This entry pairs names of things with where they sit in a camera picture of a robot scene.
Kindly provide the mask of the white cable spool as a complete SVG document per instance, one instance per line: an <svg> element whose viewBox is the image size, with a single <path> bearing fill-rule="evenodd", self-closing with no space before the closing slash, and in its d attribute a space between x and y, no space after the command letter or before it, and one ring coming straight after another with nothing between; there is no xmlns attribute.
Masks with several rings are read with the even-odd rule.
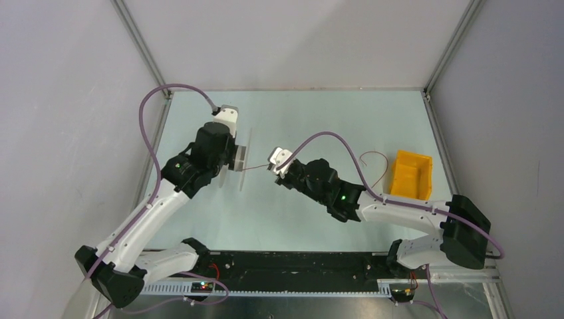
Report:
<svg viewBox="0 0 564 319"><path fill-rule="evenodd" d="M219 171L219 188L221 189L227 180L229 172L232 171L239 176L239 191L243 190L243 185L245 181L245 174L247 169L249 169L249 157L250 157L250 147L253 138L253 128L250 128L248 139L245 145L236 145L234 165L232 169L229 169L228 165L225 165Z"/></svg>

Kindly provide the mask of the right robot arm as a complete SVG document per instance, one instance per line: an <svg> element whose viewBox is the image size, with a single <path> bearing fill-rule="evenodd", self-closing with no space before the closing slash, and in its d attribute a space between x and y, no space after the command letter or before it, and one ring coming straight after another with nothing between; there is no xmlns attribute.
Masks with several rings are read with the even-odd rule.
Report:
<svg viewBox="0 0 564 319"><path fill-rule="evenodd" d="M466 196L453 195L449 201L372 197L365 186L342 180L325 159L306 164L294 159L287 165L275 159L269 169L277 177L276 184L321 204L340 222L391 223L423 232L417 239L391 244L386 267L396 278L439 261L474 270L485 266L491 223Z"/></svg>

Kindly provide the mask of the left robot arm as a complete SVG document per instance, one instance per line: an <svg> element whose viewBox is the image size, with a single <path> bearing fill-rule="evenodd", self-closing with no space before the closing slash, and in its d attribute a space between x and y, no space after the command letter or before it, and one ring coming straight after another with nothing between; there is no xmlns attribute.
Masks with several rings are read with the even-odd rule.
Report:
<svg viewBox="0 0 564 319"><path fill-rule="evenodd" d="M96 247L83 245L74 258L85 279L111 305L124 308L142 289L170 275L188 271L203 276L210 258L184 240L170 249L143 257L148 241L164 223L233 164L237 151L235 124L207 122L194 142L159 169L156 188L128 218Z"/></svg>

